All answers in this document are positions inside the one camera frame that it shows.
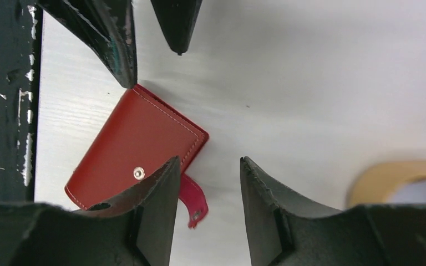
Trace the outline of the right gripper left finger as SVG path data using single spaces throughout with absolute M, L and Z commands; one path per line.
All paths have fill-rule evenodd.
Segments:
M 88 210 L 0 203 L 0 265 L 168 265 L 180 161 Z

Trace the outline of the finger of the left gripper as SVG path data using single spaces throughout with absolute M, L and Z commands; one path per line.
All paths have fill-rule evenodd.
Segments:
M 137 84 L 133 5 L 129 0 L 38 1 L 84 42 L 124 88 Z
M 151 0 L 162 33 L 177 55 L 187 52 L 202 0 Z

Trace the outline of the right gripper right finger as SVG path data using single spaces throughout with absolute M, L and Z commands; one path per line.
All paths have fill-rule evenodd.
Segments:
M 426 265 L 426 204 L 317 203 L 249 157 L 240 183 L 252 265 Z

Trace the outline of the red card holder wallet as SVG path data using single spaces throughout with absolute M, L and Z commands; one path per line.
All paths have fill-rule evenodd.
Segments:
M 189 228 L 195 228 L 209 208 L 203 190 L 186 169 L 208 139 L 204 129 L 136 85 L 120 98 L 64 190 L 79 208 L 88 209 L 139 183 L 177 156 L 179 199 L 188 210 Z

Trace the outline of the oval wooden tray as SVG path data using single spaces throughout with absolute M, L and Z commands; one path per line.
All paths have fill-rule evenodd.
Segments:
M 348 208 L 386 202 L 402 187 L 426 180 L 426 160 L 389 161 L 364 170 L 349 190 Z

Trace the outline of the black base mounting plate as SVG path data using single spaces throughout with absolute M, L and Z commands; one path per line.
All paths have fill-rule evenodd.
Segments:
M 32 201 L 43 11 L 0 1 L 0 201 Z

